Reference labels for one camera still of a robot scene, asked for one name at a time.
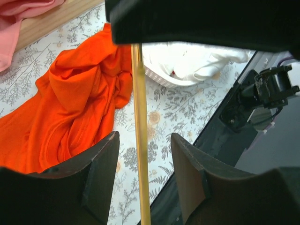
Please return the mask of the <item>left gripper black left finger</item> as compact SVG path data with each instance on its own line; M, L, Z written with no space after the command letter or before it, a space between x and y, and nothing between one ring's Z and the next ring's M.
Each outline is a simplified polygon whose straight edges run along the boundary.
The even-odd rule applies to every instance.
M42 173L0 169L3 225L106 225L120 135L100 142Z

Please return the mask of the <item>white cloth in basket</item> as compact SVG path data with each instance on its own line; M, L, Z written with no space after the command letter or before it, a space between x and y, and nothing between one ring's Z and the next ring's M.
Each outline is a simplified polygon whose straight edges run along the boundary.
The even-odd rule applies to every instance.
M143 44L144 61L161 75L200 82L212 78L230 62L246 63L250 50L188 42Z

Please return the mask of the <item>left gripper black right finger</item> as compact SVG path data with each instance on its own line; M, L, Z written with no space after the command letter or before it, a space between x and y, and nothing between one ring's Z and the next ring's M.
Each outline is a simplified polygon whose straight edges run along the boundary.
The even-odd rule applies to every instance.
M171 136L181 214L186 225L297 225L300 170L279 167L255 175Z

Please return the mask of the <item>black base bar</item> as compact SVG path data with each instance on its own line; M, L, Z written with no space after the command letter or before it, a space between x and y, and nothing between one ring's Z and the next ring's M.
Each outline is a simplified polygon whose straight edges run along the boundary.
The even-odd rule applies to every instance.
M231 129L227 123L223 122L221 115L238 93L251 85L256 74L278 66L291 66L292 71L288 72L288 78L292 85L300 87L299 59L295 59L287 53L255 53L212 118L191 145L236 168L239 158L252 146L257 135L264 133L267 128L273 126L274 119L280 114L283 107L288 105L290 99L298 97L300 93L289 97L287 104L281 110L263 106L251 110L247 114L245 124L238 129ZM151 222L154 225L185 225L181 214L175 173L167 181L150 209Z

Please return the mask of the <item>yellow plastic hanger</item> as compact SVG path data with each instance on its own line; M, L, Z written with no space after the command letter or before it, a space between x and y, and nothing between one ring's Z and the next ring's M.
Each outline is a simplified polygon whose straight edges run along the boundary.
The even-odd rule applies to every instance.
M142 45L131 45L141 224L150 225L145 68Z

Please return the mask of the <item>salmon pink pleated garment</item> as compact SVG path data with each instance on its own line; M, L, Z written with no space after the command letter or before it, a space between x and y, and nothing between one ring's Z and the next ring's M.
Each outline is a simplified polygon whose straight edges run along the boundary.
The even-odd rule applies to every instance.
M0 70L7 69L18 42L23 19L41 15L62 0L2 0L0 2Z

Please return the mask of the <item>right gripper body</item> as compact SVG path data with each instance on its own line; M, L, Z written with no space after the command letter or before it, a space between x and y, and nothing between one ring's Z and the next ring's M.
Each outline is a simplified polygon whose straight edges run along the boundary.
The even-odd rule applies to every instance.
M105 14L117 44L184 41L300 50L297 0L107 0Z

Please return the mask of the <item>wooden rack with tray base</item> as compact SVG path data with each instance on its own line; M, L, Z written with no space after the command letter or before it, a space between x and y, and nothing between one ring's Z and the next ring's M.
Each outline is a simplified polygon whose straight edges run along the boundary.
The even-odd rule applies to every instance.
M104 2L104 0L66 0L62 5L39 16L24 19L21 23L15 51L27 47L56 28Z

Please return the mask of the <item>orange t-shirt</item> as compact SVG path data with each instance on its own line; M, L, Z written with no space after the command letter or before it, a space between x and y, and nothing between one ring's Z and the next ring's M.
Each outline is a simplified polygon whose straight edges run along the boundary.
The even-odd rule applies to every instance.
M111 26L62 51L36 81L37 94L0 120L0 164L43 172L98 143L116 109L131 98L131 47L112 42Z

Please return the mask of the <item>white plastic laundry basket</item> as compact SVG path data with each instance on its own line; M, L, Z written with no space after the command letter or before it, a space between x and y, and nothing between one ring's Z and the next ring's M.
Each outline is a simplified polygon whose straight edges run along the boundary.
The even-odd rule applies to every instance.
M167 43L144 43L142 56L146 75L164 87L189 87L198 83L173 77L173 68L179 56Z

